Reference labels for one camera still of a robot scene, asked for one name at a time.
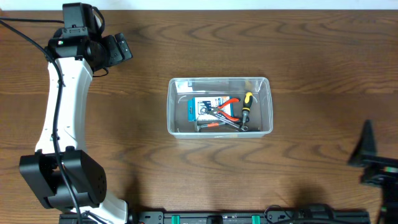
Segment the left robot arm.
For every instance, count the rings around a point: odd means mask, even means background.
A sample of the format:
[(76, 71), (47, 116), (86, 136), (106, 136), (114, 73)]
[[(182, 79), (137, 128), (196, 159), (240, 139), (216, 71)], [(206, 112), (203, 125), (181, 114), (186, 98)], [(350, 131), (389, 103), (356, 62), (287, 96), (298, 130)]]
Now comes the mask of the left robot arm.
[(49, 40), (49, 98), (45, 122), (33, 155), (22, 156), (19, 170), (40, 204), (84, 216), (95, 223), (128, 223), (127, 202), (107, 189), (106, 174), (87, 153), (85, 111), (97, 70), (132, 58), (122, 33), (102, 37), (68, 29)]

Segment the silver combination wrench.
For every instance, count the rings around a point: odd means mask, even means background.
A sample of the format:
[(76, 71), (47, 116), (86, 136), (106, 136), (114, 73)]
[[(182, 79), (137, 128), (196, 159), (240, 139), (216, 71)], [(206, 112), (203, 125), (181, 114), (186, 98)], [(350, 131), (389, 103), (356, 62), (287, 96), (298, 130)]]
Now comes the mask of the silver combination wrench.
[(210, 108), (202, 107), (200, 109), (200, 114), (211, 115), (212, 117), (216, 118), (222, 123), (228, 124), (236, 128), (238, 131), (248, 131), (249, 129), (246, 126), (246, 121), (248, 120), (246, 116), (243, 116), (242, 118), (236, 118), (225, 113), (222, 109), (219, 109), (218, 107), (210, 107)]

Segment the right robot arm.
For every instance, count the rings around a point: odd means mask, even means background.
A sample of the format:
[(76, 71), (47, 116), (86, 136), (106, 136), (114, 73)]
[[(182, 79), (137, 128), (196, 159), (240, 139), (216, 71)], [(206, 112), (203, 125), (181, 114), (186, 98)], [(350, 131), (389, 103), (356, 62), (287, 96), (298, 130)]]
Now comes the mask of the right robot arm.
[(379, 157), (372, 122), (364, 122), (359, 141), (348, 165), (362, 167), (360, 183), (382, 190), (378, 223), (397, 224), (397, 159)]

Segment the small black-handled hammer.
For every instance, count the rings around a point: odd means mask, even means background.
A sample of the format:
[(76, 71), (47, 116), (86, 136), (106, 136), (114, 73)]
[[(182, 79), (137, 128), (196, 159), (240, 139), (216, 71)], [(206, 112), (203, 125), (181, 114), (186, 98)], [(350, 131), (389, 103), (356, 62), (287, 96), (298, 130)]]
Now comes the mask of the small black-handled hammer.
[(194, 122), (194, 130), (196, 133), (199, 133), (203, 128), (215, 128), (225, 125), (224, 122), (217, 122), (217, 123), (206, 123), (206, 124), (199, 124), (198, 121)]

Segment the yellow black stubby screwdriver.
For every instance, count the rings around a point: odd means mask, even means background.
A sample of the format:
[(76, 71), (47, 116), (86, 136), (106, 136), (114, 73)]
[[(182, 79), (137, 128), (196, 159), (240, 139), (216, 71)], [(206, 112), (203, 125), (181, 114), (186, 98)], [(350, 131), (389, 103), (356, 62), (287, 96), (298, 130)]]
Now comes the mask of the yellow black stubby screwdriver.
[(242, 109), (242, 124), (243, 126), (246, 124), (247, 118), (249, 116), (251, 106), (253, 102), (253, 94), (251, 92), (247, 92), (244, 97), (243, 101), (243, 109)]

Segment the thin black yellow screwdriver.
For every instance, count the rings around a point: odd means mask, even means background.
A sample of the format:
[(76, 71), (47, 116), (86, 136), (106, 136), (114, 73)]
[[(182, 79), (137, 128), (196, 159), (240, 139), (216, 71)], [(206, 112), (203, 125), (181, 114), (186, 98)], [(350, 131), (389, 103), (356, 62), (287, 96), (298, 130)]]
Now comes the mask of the thin black yellow screwdriver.
[(260, 128), (249, 128), (246, 132), (259, 132), (261, 131)]

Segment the blue white cardboard box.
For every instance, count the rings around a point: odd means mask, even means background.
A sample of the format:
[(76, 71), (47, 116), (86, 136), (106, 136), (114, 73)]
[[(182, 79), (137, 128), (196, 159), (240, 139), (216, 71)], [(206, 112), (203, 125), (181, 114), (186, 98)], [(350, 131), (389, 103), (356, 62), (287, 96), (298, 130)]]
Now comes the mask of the blue white cardboard box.
[(230, 96), (197, 96), (192, 98), (187, 103), (188, 121), (215, 121), (214, 116), (205, 113), (207, 107), (221, 106), (230, 99)]

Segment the red-handled pliers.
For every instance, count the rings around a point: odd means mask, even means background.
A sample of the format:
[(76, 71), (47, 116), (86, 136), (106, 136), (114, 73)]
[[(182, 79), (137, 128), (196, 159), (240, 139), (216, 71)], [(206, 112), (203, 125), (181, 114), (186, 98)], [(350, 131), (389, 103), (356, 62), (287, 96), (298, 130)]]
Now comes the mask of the red-handled pliers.
[(237, 123), (240, 119), (233, 115), (233, 103), (239, 102), (239, 98), (228, 99), (222, 105), (211, 107), (208, 114), (215, 117), (223, 117), (228, 121)]

